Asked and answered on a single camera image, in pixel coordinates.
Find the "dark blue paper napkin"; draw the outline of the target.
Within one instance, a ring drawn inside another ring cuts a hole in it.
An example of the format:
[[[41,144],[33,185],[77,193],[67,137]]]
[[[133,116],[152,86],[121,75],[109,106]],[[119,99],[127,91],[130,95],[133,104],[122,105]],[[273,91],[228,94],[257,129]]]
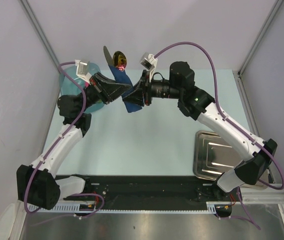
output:
[[[132,91],[133,84],[123,68],[117,68],[115,66],[109,65],[109,69],[117,83],[128,84],[131,87],[128,91],[122,94],[122,100],[124,100],[124,97],[126,97]],[[128,113],[134,113],[142,109],[141,106],[134,103],[125,101],[123,101],[123,103]]]

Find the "ornate silver table knife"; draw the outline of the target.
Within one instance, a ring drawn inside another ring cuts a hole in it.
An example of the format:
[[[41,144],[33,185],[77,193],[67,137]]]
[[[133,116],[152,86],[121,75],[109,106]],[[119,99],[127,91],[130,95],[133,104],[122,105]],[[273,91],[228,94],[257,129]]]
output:
[[[109,50],[105,45],[103,46],[103,53],[104,53],[104,57],[105,57],[105,60],[107,62],[107,65],[113,67],[114,66],[113,58],[110,55]]]

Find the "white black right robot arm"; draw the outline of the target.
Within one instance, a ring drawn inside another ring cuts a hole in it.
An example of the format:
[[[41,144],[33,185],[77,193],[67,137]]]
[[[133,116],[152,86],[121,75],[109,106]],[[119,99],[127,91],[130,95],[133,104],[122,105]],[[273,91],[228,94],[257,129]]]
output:
[[[277,143],[244,129],[218,106],[214,97],[195,86],[194,77],[195,72],[184,61],[170,65],[169,79],[154,80],[151,73],[144,70],[123,101],[144,107],[151,105],[153,98],[177,99],[178,108],[186,117],[199,121],[222,137],[240,156],[239,164],[214,182],[212,194],[223,201],[234,188],[254,185],[260,180],[271,164]]]

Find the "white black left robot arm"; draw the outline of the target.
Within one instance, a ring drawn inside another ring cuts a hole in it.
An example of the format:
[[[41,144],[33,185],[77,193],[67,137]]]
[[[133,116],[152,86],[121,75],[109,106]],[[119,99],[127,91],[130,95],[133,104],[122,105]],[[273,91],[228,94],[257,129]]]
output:
[[[86,113],[86,109],[98,102],[109,104],[131,88],[129,82],[117,82],[100,72],[78,73],[77,78],[85,85],[81,86],[72,77],[69,80],[79,88],[80,93],[64,94],[57,102],[60,116],[64,118],[60,132],[36,160],[17,169],[18,198],[28,213],[31,213],[29,205],[51,210],[66,197],[78,196],[86,200],[91,196],[92,187],[82,177],[73,175],[57,180],[57,171],[91,126],[92,115]]]

